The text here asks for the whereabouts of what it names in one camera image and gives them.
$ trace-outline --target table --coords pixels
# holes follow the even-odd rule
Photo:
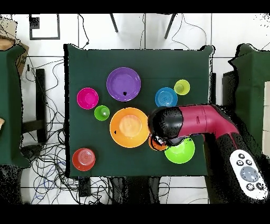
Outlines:
[[[270,81],[270,52],[241,44],[231,60],[234,71],[223,77],[223,105],[231,106],[249,133],[239,129],[254,155],[262,154],[264,83]]]
[[[26,168],[30,163],[20,152],[22,93],[15,63],[24,51],[19,45],[0,51],[0,117],[5,120],[0,130],[0,165]]]
[[[64,45],[66,160],[70,177],[76,176],[184,176],[207,175],[203,137],[193,136],[195,154],[185,164],[173,164],[164,152],[150,149],[146,141],[136,148],[115,143],[109,132],[112,116],[124,107],[135,107],[149,115],[155,108],[155,94],[162,87],[173,88],[179,79],[190,83],[190,92],[178,96],[178,105],[208,103],[209,56],[213,48],[200,51],[183,50],[81,50]],[[135,70],[141,78],[141,90],[135,99],[119,102],[106,88],[111,71],[118,67]],[[94,109],[84,110],[76,102],[77,93],[91,87],[99,94],[98,105],[110,108],[110,117],[100,122]],[[94,167],[86,172],[72,164],[73,153],[82,147],[92,149]]]

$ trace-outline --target cardboard box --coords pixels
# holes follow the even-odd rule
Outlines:
[[[12,47],[16,41],[17,22],[7,18],[0,18],[0,50],[7,50]],[[26,51],[20,55],[16,61],[16,66],[20,76],[23,73],[26,57],[29,47],[23,43],[19,43]]]
[[[0,38],[15,40],[17,22],[8,18],[0,18]]]
[[[9,48],[11,48],[14,45],[14,43],[15,43],[14,40],[1,39],[0,38],[0,50],[2,50],[2,51],[8,50]],[[22,73],[23,73],[24,66],[25,66],[25,60],[26,60],[26,57],[28,55],[29,47],[27,45],[23,44],[23,43],[19,43],[19,45],[24,47],[24,49],[26,50],[23,54],[21,54],[18,57],[18,59],[16,61],[17,70],[18,70],[18,73],[21,76]]]

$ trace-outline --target green table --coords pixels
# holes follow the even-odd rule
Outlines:
[[[16,60],[24,51],[19,45],[0,51],[0,117],[5,120],[0,130],[0,165],[22,168],[30,165],[20,152],[22,93]]]
[[[179,79],[188,80],[191,88],[187,95],[178,96],[178,105],[208,103],[211,46],[200,51],[80,50],[65,44],[64,51],[70,177],[207,175],[201,135],[192,137],[196,146],[193,158],[185,164],[173,164],[164,152],[150,149],[148,142],[136,148],[121,147],[111,138],[109,125],[111,117],[124,107],[135,107],[149,115],[157,108],[156,92],[162,87],[173,88]],[[141,90],[129,102],[113,99],[106,88],[108,75],[118,67],[131,68],[141,78]],[[96,120],[94,109],[84,110],[77,104],[77,93],[84,87],[95,89],[99,94],[98,105],[110,108],[111,115],[106,121]],[[86,172],[72,164],[73,153],[82,147],[92,149],[96,156],[94,167]]]
[[[256,51],[249,44],[241,44],[230,61],[234,71],[223,78],[224,105],[235,104],[235,114],[249,132],[243,130],[241,134],[252,153],[258,156],[262,154],[264,83],[270,81],[269,62],[269,51]]]

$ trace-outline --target green cup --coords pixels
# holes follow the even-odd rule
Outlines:
[[[173,163],[186,163],[193,157],[195,145],[191,138],[185,138],[181,144],[172,146],[165,151],[167,159]]]
[[[95,109],[94,115],[97,120],[104,121],[110,116],[110,110],[108,107],[100,105]]]

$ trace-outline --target remote button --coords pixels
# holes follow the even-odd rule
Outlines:
[[[249,191],[253,191],[253,190],[255,189],[255,187],[253,186],[253,184],[248,183],[248,184],[247,184],[247,189],[248,189]]]
[[[262,184],[262,183],[256,183],[256,187],[259,189],[259,190],[264,190],[264,184]]]
[[[238,157],[241,158],[241,159],[244,159],[244,158],[245,158],[245,156],[244,156],[242,153],[240,153],[240,154],[238,155]]]
[[[244,166],[240,171],[240,175],[248,182],[256,182],[259,179],[258,172],[251,166]]]
[[[236,162],[236,164],[237,164],[238,166],[243,166],[243,165],[244,165],[243,161],[241,161],[241,160],[238,160],[238,161]]]
[[[246,160],[246,164],[251,166],[252,162],[250,160]]]

